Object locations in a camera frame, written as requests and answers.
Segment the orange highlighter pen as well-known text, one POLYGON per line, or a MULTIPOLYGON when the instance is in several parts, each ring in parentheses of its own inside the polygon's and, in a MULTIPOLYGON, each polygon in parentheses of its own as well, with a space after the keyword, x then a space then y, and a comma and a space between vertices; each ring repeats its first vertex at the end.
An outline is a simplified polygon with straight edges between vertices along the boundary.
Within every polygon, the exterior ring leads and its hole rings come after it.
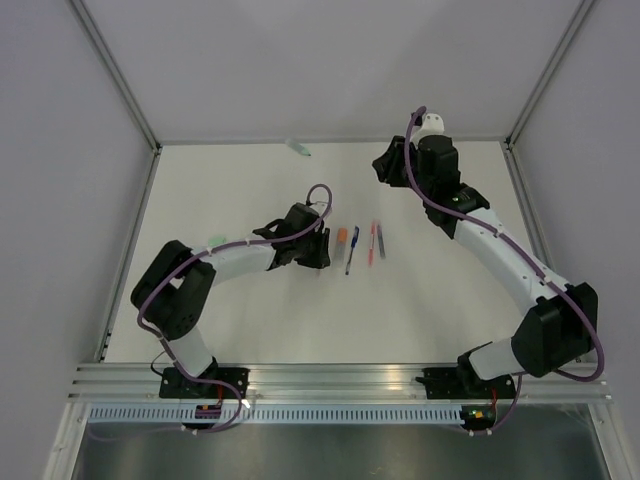
POLYGON ((335 266, 340 266, 344 262, 347 237, 348 237, 348 229, 345 227, 340 227, 337 230, 334 251, 333 251, 333 263, 335 266))

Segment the blue gel pen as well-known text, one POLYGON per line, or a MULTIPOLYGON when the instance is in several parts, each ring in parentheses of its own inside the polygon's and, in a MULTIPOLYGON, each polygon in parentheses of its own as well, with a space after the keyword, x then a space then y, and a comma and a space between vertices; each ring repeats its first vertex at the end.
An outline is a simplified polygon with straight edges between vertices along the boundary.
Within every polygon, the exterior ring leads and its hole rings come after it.
POLYGON ((356 249, 356 246, 357 246, 357 243, 358 243, 358 240, 359 240, 359 234, 360 234, 360 228, 359 228, 359 226, 355 225, 354 226, 354 230, 353 230, 353 235, 351 237, 349 251, 348 251, 348 257, 347 257, 347 261, 346 261, 346 265, 345 265, 345 275, 346 276, 350 275, 351 265, 352 265, 352 262, 353 262, 353 255, 354 255, 354 251, 356 249))

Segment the purple grey marker pen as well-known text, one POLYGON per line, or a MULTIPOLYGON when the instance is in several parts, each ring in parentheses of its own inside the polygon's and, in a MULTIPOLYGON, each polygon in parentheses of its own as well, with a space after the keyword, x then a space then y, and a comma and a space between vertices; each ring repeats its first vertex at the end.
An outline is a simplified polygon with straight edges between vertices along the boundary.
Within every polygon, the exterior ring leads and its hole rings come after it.
POLYGON ((376 235, 378 240, 379 256, 381 259, 384 260, 386 259, 386 249, 385 249, 383 231, 380 223, 376 225, 376 235))

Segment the green highlighter pen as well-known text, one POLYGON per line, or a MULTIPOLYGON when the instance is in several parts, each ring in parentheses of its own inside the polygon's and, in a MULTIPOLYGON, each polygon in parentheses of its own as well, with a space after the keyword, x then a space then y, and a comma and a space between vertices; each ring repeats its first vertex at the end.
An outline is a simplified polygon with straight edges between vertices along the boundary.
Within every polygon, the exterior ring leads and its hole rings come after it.
POLYGON ((290 148, 292 151, 296 152, 297 154, 301 155, 301 156, 305 156, 305 157, 310 157, 311 153, 308 150, 307 147, 305 147, 304 145, 302 145, 301 143, 293 140, 293 139, 286 139, 285 140, 285 145, 290 148))

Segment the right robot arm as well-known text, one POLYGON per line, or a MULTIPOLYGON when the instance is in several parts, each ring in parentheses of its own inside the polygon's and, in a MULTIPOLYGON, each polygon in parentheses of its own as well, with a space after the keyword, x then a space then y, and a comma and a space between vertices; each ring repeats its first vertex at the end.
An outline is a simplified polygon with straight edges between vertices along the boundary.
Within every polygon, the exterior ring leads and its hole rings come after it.
POLYGON ((381 183, 419 195, 429 221, 480 261, 523 316, 512 336, 459 356, 457 388, 476 397, 499 377, 568 377, 567 363, 602 352, 597 293, 586 282, 571 284, 514 240, 489 201, 462 182, 458 160, 447 136, 395 136, 372 163, 381 183))

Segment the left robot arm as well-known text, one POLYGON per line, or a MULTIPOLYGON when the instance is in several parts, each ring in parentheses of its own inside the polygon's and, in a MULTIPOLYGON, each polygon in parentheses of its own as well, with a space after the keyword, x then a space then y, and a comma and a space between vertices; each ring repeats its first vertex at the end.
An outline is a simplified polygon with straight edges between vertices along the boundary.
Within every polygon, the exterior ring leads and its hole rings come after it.
POLYGON ((321 270, 330 265, 330 230, 310 201, 294 204, 283 218, 243 240, 200 252, 178 240, 166 243, 131 293, 138 326, 160 341, 174 366, 164 370, 163 398, 220 399, 242 396, 225 380, 198 327, 211 290, 241 276, 272 271, 294 262, 321 270))

